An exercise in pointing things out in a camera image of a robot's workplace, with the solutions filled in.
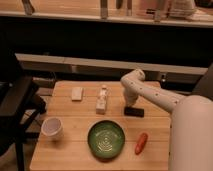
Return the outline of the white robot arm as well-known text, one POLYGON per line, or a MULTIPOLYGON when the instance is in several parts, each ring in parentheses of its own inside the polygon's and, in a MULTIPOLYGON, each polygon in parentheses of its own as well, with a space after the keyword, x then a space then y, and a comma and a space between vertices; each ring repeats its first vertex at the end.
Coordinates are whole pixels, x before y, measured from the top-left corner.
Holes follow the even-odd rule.
POLYGON ((128 107, 142 96, 171 114, 168 171, 213 171, 213 101, 180 95, 144 82, 135 69, 121 78, 128 107))

